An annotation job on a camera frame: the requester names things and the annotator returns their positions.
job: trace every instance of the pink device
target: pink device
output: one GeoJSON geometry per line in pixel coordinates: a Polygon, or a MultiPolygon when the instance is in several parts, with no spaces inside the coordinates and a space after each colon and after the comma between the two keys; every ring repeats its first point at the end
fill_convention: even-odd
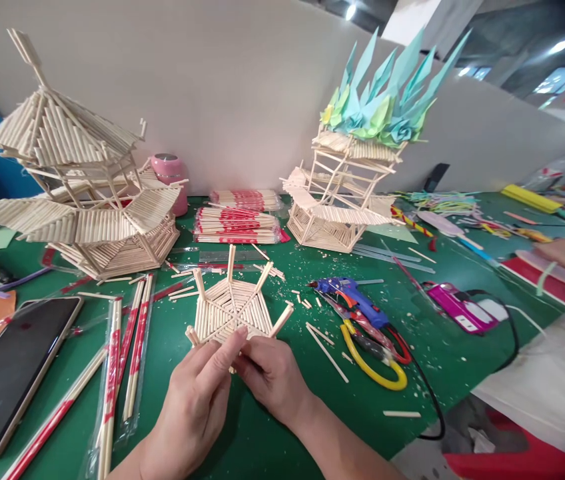
{"type": "Polygon", "coordinates": [[[451,283],[439,283],[427,290],[429,295],[467,333],[482,334],[500,322],[451,283]]]}
{"type": "MultiPolygon", "coordinates": [[[[150,158],[151,167],[154,169],[158,180],[165,185],[185,179],[185,164],[176,155],[169,153],[157,153],[150,158]]],[[[183,190],[178,196],[176,203],[171,209],[176,217],[182,217],[187,213],[187,184],[183,184],[183,190]]]]}

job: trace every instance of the glue gun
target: glue gun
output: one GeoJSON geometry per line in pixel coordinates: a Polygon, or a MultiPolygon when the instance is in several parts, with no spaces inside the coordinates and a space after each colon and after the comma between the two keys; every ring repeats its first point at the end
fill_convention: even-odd
{"type": "Polygon", "coordinates": [[[357,306],[374,328],[380,329],[389,324],[389,318],[384,312],[358,291],[358,283],[355,280],[347,277],[334,277],[313,281],[308,286],[322,293],[340,295],[349,308],[357,306]]]}

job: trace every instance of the green cutting mat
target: green cutting mat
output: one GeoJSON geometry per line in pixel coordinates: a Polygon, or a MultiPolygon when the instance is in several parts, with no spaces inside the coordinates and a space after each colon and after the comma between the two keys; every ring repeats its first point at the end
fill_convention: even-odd
{"type": "MultiPolygon", "coordinates": [[[[486,215],[509,222],[503,211],[532,217],[523,210],[524,205],[499,194],[483,194],[481,206],[486,215]]],[[[195,208],[202,198],[190,197],[191,208],[186,217],[178,219],[182,235],[176,247],[192,243],[189,229],[193,224],[195,208]]],[[[533,216],[534,220],[561,223],[549,215],[533,216]]],[[[565,237],[565,228],[539,227],[553,236],[565,237]]],[[[414,255],[408,247],[427,254],[437,264],[422,261],[436,273],[429,275],[412,270],[418,281],[449,281],[459,289],[485,289],[531,315],[543,327],[557,318],[564,308],[547,299],[537,299],[534,290],[519,282],[511,282],[504,274],[496,274],[489,266],[452,240],[440,238],[438,252],[429,252],[428,239],[414,234],[420,245],[388,239],[388,246],[397,253],[414,255]]],[[[487,233],[471,231],[469,237],[481,243],[491,256],[509,256],[515,249],[528,249],[530,242],[521,238],[501,240],[487,233]]],[[[365,233],[362,242],[382,247],[379,237],[365,233]]],[[[203,250],[222,250],[226,245],[200,244],[203,250]]],[[[41,244],[13,241],[0,251],[0,262],[16,276],[26,275],[39,268],[41,244]]],[[[238,250],[250,250],[249,245],[239,245],[238,250]]],[[[511,353],[511,332],[507,325],[490,331],[484,337],[465,334],[453,322],[433,313],[416,294],[414,287],[396,265],[357,255],[335,253],[301,247],[295,240],[279,245],[266,245],[277,268],[284,272],[286,282],[269,278],[263,287],[271,317],[277,318],[285,307],[284,300],[295,301],[291,289],[303,291],[314,307],[307,310],[298,306],[285,325],[279,338],[293,348],[300,369],[310,388],[363,440],[381,455],[391,458],[411,442],[428,425],[436,420],[426,389],[416,369],[405,368],[408,387],[401,392],[388,391],[370,380],[356,365],[340,356],[346,345],[340,334],[339,318],[327,307],[315,306],[312,293],[304,285],[321,277],[349,276],[355,279],[383,278],[379,285],[365,285],[362,290],[381,309],[403,334],[412,352],[424,369],[441,405],[451,408],[493,372],[511,353]],[[345,384],[328,362],[312,337],[306,333],[304,323],[311,321],[333,337],[335,346],[329,351],[349,378],[345,384]],[[422,419],[388,418],[383,410],[409,410],[422,413],[422,419]]],[[[171,255],[171,261],[197,261],[198,253],[171,255]]],[[[238,277],[256,283],[258,273],[244,273],[238,277]]],[[[220,275],[206,274],[206,287],[216,283],[220,275]]],[[[50,273],[18,288],[18,301],[57,295],[63,286],[76,280],[67,273],[50,273]]],[[[172,283],[170,273],[158,274],[157,289],[172,283]]],[[[126,283],[109,283],[96,287],[94,282],[81,289],[103,293],[120,293],[125,288],[126,299],[132,295],[126,283]]],[[[119,447],[113,455],[113,465],[134,447],[154,425],[167,391],[169,375],[190,348],[185,337],[185,327],[193,324],[196,297],[178,300],[175,305],[164,299],[154,304],[149,325],[149,352],[145,380],[141,391],[141,419],[133,440],[119,447]]],[[[81,336],[66,340],[58,358],[52,364],[44,382],[16,430],[9,446],[0,458],[0,476],[10,466],[22,446],[40,426],[56,405],[68,386],[84,368],[105,341],[105,324],[98,322],[107,310],[107,302],[86,299],[76,324],[85,327],[81,336]]],[[[523,344],[529,342],[537,331],[521,316],[516,315],[516,326],[523,344]]],[[[377,362],[367,359],[377,371],[390,375],[390,371],[377,362]]],[[[76,480],[82,468],[89,438],[94,430],[99,390],[98,379],[92,380],[83,394],[44,446],[23,478],[55,478],[76,480]]],[[[122,409],[119,401],[118,411],[122,409]]],[[[238,377],[233,379],[229,411],[225,428],[203,466],[194,478],[262,478],[286,479],[292,476],[315,478],[318,468],[302,445],[276,420],[274,420],[246,390],[238,377]]]]}

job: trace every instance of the phone screen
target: phone screen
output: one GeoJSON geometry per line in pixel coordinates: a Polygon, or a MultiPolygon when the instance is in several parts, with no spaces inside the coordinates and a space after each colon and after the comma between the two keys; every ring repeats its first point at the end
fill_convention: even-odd
{"type": "Polygon", "coordinates": [[[0,336],[0,444],[11,436],[15,417],[35,386],[63,331],[81,305],[78,298],[32,302],[20,308],[0,336]]]}

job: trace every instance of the pink container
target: pink container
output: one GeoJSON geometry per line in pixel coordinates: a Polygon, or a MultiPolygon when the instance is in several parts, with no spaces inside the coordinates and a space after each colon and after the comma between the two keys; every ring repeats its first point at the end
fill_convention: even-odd
{"type": "MultiPolygon", "coordinates": [[[[157,153],[151,157],[151,166],[158,180],[165,185],[185,179],[185,164],[176,155],[169,153],[157,153]]],[[[171,209],[176,217],[182,217],[187,213],[187,184],[183,184],[183,191],[178,196],[174,207],[171,209]]]]}

